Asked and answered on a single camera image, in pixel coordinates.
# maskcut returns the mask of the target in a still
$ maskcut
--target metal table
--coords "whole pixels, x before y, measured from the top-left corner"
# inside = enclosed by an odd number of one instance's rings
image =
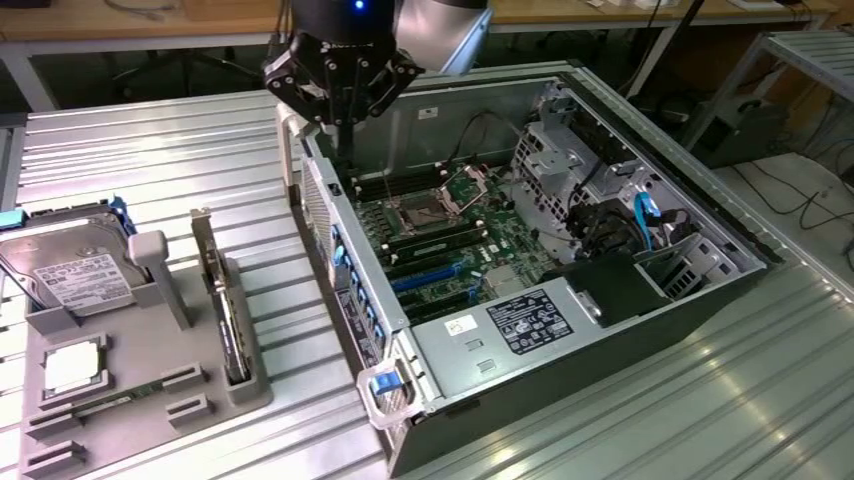
[[[763,33],[744,52],[708,105],[691,120],[682,141],[688,150],[694,148],[720,105],[735,94],[763,53],[771,54],[854,102],[854,34],[839,30]],[[768,82],[763,82],[754,94],[762,97],[770,86]]]
[[[723,183],[615,93],[584,70],[575,74],[790,262],[683,343],[407,478],[850,476],[851,289],[747,204],[727,199]],[[385,475],[284,202],[272,105],[265,93],[244,93],[30,116],[24,154],[9,165],[22,162],[24,207],[121,193],[140,228],[164,230],[172,268],[195,261],[187,212],[212,207],[217,242],[240,263],[275,391],[264,409],[86,478]],[[16,476],[20,300],[6,289],[1,480]]]

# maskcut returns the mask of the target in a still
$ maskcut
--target hard drive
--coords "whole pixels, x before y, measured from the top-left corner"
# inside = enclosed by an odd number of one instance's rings
[[[64,306],[76,316],[133,303],[148,272],[128,258],[133,226],[120,199],[64,210],[4,212],[0,267],[36,310]]]

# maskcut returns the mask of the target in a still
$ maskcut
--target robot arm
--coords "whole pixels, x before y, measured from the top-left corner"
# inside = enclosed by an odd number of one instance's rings
[[[487,0],[292,0],[287,51],[264,68],[272,94],[352,148],[424,68],[471,68],[492,16]]]

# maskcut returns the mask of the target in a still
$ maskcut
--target hard drive label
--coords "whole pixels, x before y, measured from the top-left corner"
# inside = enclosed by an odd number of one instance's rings
[[[488,307],[485,311],[516,355],[536,350],[572,333],[542,289]]]
[[[37,268],[33,273],[69,310],[131,295],[131,286],[108,253]]]

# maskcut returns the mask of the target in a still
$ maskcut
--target blue pcie slot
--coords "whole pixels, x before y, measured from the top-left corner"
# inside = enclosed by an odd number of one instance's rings
[[[459,275],[459,272],[461,270],[463,264],[457,262],[447,268],[423,273],[420,275],[393,282],[391,284],[391,288],[397,293],[405,292],[407,290],[412,290],[413,288],[421,287],[440,280],[453,278],[456,275]]]

